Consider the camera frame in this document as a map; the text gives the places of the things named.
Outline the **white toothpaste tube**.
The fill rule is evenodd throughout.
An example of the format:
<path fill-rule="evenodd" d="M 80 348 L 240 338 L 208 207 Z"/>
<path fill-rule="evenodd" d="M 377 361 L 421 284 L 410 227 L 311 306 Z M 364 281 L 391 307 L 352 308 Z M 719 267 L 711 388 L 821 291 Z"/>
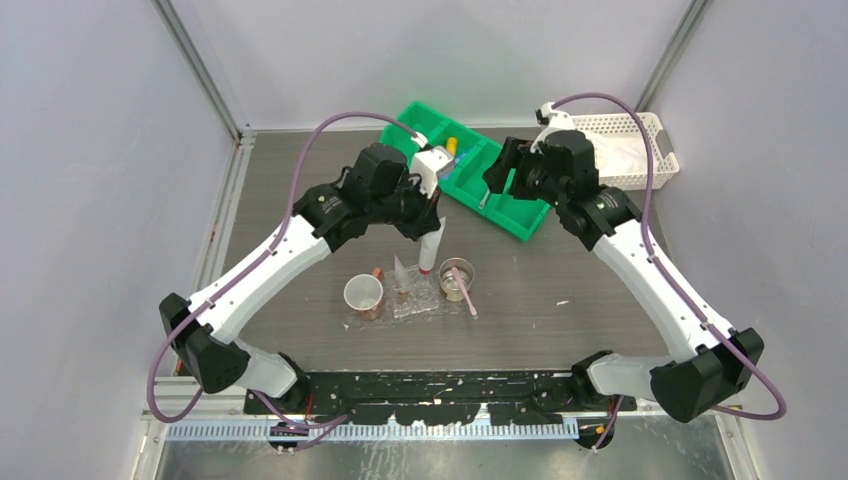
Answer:
<path fill-rule="evenodd" d="M 394 255 L 394 275 L 398 293 L 409 294 L 412 290 L 412 278 L 397 255 Z"/>
<path fill-rule="evenodd" d="M 433 232 L 426 233 L 420 240 L 418 268 L 422 275 L 428 275 L 434 268 L 438 250 L 446 227 L 446 216 L 439 218 L 440 226 Z"/>

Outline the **yellow toothpaste tube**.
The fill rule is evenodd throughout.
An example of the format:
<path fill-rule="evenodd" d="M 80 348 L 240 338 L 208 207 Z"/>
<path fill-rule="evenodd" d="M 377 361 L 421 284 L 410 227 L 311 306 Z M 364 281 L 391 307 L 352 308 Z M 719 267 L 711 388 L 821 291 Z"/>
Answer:
<path fill-rule="evenodd" d="M 446 141 L 445 148 L 452 156 L 456 156 L 458 153 L 458 139 L 456 137 L 449 137 Z"/>

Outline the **clear acrylic toothbrush holder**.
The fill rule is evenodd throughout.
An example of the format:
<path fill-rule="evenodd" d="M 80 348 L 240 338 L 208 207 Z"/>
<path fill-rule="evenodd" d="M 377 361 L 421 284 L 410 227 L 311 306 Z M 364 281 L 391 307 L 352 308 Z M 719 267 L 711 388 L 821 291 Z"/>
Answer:
<path fill-rule="evenodd" d="M 405 321 L 413 317 L 428 315 L 437 310 L 442 303 L 442 293 L 439 283 L 428 274 L 422 275 L 417 265 L 407 268 L 412 278 L 412 290 L 409 294 L 401 295 L 395 284 L 394 270 L 385 273 L 383 281 L 386 314 L 389 320 Z"/>

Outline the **brown steel cup with handle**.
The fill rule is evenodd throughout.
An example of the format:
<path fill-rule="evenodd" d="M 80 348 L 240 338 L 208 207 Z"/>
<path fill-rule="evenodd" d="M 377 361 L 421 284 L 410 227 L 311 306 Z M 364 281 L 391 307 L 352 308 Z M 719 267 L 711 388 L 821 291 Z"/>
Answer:
<path fill-rule="evenodd" d="M 380 267 L 376 267 L 371 273 L 352 277 L 343 289 L 345 304 L 364 320 L 376 320 L 385 305 L 383 280 L 384 270 Z"/>

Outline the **pink toothbrush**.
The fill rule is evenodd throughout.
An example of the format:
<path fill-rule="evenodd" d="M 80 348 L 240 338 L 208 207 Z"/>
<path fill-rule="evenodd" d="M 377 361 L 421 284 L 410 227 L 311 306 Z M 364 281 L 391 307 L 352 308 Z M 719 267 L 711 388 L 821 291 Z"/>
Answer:
<path fill-rule="evenodd" d="M 462 297 L 463 297 L 463 299 L 464 299 L 464 301 L 465 301 L 465 303 L 468 307 L 469 313 L 471 314 L 473 319 L 478 319 L 479 318 L 478 310 L 476 309 L 475 305 L 473 304 L 473 302 L 471 300 L 466 282 L 462 277 L 461 271 L 457 267 L 452 267 L 451 273 L 452 273 L 454 282 L 456 283 L 457 288 L 459 289 L 460 293 L 462 294 Z"/>

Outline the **clear oval acrylic tray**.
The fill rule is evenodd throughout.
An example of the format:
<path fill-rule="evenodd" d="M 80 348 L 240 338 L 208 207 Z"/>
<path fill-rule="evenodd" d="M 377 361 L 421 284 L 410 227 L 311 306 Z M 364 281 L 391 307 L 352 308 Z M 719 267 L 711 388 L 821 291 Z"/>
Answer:
<path fill-rule="evenodd" d="M 374 319 L 348 309 L 342 324 L 349 330 L 388 328 L 435 320 L 473 319 L 464 300 L 449 301 L 434 275 L 422 275 L 416 265 L 407 269 L 410 291 L 401 293 L 394 270 L 384 273 L 384 304 Z"/>

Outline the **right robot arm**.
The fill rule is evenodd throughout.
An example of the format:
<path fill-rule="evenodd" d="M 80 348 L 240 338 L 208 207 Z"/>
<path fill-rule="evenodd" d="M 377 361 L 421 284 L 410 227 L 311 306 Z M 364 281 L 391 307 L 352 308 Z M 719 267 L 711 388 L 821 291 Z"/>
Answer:
<path fill-rule="evenodd" d="M 738 330 L 692 289 L 622 190 L 601 184 L 593 144 L 578 130 L 530 141 L 509 137 L 482 175 L 488 189 L 516 200 L 542 200 L 566 231 L 601 259 L 631 291 L 665 342 L 661 357 L 598 352 L 574 365 L 571 397 L 596 410 L 612 395 L 657 402 L 688 423 L 743 390 L 765 344 Z"/>

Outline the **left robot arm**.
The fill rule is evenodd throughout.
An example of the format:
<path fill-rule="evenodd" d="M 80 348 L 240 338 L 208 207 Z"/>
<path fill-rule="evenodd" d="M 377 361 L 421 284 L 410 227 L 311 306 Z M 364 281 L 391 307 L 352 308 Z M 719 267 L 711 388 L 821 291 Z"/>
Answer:
<path fill-rule="evenodd" d="M 443 147 L 406 157 L 384 144 L 368 146 L 336 181 L 308 189 L 288 222 L 218 280 L 189 298 L 163 299 L 159 311 L 171 347 L 201 390 L 241 386 L 268 395 L 284 414 L 298 412 L 307 389 L 294 363 L 244 343 L 240 331 L 289 282 L 371 225 L 392 225 L 419 242 L 419 269 L 430 272 L 445 226 L 437 213 L 438 182 L 453 167 Z"/>

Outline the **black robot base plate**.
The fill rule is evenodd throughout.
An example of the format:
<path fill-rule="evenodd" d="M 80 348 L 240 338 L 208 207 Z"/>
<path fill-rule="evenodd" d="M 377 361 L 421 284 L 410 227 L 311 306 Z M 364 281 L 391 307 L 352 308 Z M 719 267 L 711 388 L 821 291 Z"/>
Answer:
<path fill-rule="evenodd" d="M 570 372 L 431 371 L 312 372 L 282 397 L 249 392 L 248 414 L 303 414 L 317 422 L 346 415 L 357 425 L 468 425 L 482 410 L 497 427 L 551 426 L 567 413 L 623 412 L 634 399 L 591 396 Z"/>

